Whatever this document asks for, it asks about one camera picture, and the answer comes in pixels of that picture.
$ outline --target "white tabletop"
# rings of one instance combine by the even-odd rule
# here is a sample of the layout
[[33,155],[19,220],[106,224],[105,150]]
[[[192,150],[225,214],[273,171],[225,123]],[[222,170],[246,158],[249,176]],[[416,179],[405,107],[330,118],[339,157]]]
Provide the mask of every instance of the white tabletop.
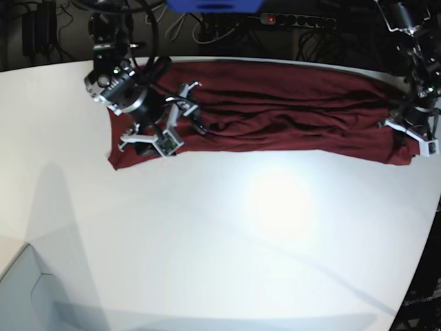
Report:
[[0,74],[0,234],[35,247],[84,330],[389,329],[440,157],[191,152],[115,172],[91,67]]

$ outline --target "red power switch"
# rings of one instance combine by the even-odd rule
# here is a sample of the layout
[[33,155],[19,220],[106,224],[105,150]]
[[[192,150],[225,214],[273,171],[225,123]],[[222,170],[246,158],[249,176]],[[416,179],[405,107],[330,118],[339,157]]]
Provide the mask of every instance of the red power switch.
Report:
[[265,24],[266,26],[272,26],[276,24],[276,15],[275,14],[261,14],[260,15],[260,22],[262,24]]

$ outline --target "power strip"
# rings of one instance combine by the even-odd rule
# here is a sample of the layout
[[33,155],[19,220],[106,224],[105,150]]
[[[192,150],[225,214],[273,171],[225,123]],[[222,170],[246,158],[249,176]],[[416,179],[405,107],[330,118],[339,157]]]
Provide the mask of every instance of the power strip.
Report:
[[335,30],[337,20],[329,17],[294,15],[294,14],[260,14],[264,26],[296,26],[299,28],[317,28]]

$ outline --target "blue object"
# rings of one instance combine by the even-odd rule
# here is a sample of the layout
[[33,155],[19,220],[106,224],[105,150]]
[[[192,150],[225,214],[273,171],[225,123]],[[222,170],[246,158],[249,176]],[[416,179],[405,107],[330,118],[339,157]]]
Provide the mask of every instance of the blue object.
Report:
[[167,0],[175,12],[256,12],[262,0]]

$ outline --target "dark red cloth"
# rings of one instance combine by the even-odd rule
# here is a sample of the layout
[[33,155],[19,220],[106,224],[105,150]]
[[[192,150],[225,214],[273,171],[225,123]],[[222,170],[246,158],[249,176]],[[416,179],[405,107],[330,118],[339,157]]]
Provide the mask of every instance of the dark red cloth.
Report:
[[[193,95],[210,132],[201,136],[186,119],[177,132],[187,151],[324,150],[361,159],[408,165],[416,141],[393,142],[393,130],[377,129],[388,117],[390,97],[402,93],[356,74],[244,61],[173,63],[159,83],[175,91],[198,79]],[[130,120],[110,112],[115,169],[147,161],[117,145]]]

